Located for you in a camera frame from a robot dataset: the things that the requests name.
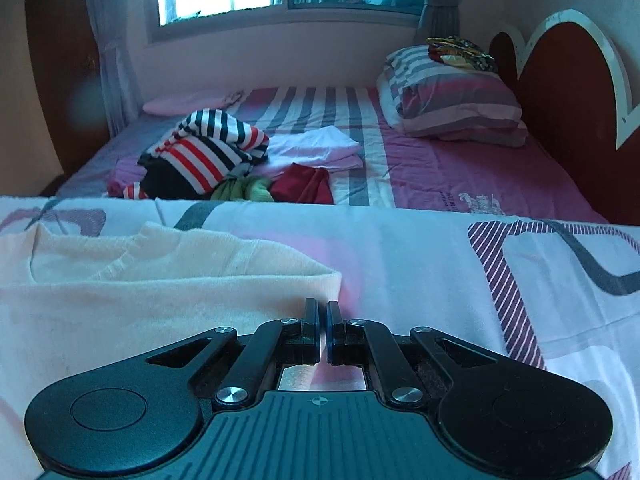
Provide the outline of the left grey curtain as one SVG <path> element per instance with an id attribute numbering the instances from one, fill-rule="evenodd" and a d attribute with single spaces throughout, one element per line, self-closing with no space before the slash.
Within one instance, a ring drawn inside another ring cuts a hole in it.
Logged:
<path id="1" fill-rule="evenodd" d="M 106 123 L 114 138 L 142 109 L 137 77 L 129 49 L 128 0 L 86 0 L 88 19 L 99 53 Z"/>

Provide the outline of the dark red garment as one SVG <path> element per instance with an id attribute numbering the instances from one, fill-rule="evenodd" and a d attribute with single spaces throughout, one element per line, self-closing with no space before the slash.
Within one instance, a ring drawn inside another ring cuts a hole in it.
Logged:
<path id="1" fill-rule="evenodd" d="M 275 202 L 333 205 L 330 175 L 324 168 L 292 164 L 273 182 L 270 194 Z"/>

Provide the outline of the red white heart headboard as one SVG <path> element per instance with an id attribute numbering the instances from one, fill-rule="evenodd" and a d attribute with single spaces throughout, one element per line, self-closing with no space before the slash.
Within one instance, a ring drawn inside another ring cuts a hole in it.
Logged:
<path id="1" fill-rule="evenodd" d="M 490 54 L 523 110 L 528 131 L 612 223 L 639 222 L 639 107 L 614 42 L 574 9 L 525 37 L 492 25 Z"/>

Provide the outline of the yellow patterned cloth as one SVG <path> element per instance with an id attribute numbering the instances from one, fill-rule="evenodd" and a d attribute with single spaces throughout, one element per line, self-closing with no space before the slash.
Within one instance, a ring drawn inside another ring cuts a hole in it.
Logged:
<path id="1" fill-rule="evenodd" d="M 472 41 L 456 36 L 431 37 L 425 40 L 425 44 L 430 59 L 440 64 L 462 70 L 498 73 L 496 60 Z"/>

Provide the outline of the patterned white pink quilt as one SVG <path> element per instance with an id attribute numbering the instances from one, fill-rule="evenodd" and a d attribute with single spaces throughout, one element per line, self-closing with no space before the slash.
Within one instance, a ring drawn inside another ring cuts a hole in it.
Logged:
<path id="1" fill-rule="evenodd" d="M 398 334 L 425 325 L 576 380 L 602 396 L 613 437 L 600 475 L 639 474 L 639 231 L 489 214 L 6 197 L 1 239 L 36 224 L 55 235 L 133 236 L 149 223 L 291 247 L 340 272 L 348 318 Z M 1 423 L 1 474 L 41 467 L 21 421 Z"/>

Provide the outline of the cream knit sweater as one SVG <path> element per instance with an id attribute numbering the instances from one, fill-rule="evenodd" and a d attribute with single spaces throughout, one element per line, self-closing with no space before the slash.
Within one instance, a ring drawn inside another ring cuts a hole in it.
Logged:
<path id="1" fill-rule="evenodd" d="M 330 300 L 340 272 L 268 240 L 146 224 L 133 236 L 1 240 L 1 422 L 83 370 L 229 324 L 240 332 Z"/>

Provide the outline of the striped purple bed sheet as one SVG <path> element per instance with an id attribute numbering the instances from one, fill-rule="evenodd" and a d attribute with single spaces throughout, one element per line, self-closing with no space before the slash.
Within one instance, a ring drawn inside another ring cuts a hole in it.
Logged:
<path id="1" fill-rule="evenodd" d="M 326 170 L 339 205 L 602 221 L 568 173 L 530 136 L 520 148 L 407 136 L 386 122 L 373 89 L 258 89 L 225 111 L 269 140 L 334 126 L 359 142 L 361 168 Z M 75 172 L 58 196 L 122 196 L 127 184 L 145 174 L 140 155 L 186 116 L 142 114 Z"/>

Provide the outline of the striped folded pillow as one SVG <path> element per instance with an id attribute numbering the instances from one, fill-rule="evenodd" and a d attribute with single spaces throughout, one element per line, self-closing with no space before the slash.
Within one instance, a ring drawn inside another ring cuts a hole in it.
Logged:
<path id="1" fill-rule="evenodd" d="M 414 138 L 507 148 L 527 138 L 521 105 L 497 73 L 436 61 L 427 46 L 387 55 L 378 97 L 386 122 Z"/>

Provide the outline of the dark wooden door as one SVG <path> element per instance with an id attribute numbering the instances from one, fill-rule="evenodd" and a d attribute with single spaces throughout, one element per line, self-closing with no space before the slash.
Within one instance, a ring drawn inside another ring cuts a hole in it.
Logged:
<path id="1" fill-rule="evenodd" d="M 110 140 L 99 51 L 86 0 L 25 0 L 30 60 L 55 154 L 66 177 Z"/>

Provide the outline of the striped red navy garment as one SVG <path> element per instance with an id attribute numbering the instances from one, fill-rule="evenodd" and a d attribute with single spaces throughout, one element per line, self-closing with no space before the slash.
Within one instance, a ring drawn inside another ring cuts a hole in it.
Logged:
<path id="1" fill-rule="evenodd" d="M 127 200 L 198 200 L 225 180 L 247 176 L 267 159 L 269 136 L 225 110 L 189 114 L 139 157 L 144 176 L 127 184 Z"/>

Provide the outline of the pink flat pillow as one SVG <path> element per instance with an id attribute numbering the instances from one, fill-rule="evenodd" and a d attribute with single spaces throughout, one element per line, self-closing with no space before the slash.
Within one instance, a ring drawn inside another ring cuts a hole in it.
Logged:
<path id="1" fill-rule="evenodd" d="M 160 117 L 189 115 L 197 110 L 225 110 L 245 96 L 244 91 L 203 90 L 158 96 L 143 104 L 145 114 Z"/>

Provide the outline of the white folded garment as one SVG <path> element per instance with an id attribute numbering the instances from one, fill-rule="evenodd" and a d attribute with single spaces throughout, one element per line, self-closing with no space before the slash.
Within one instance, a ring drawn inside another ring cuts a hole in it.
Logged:
<path id="1" fill-rule="evenodd" d="M 253 172 L 256 176 L 275 178 L 293 164 L 329 172 L 359 169 L 363 166 L 361 154 L 361 144 L 334 126 L 274 134 L 269 140 L 267 160 Z"/>

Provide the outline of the green garment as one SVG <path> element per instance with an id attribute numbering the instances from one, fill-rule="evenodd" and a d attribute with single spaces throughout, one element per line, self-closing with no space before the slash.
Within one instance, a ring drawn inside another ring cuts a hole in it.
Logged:
<path id="1" fill-rule="evenodd" d="M 273 203 L 271 181 L 262 177 L 244 177 L 223 180 L 214 188 L 211 200 L 220 202 Z"/>

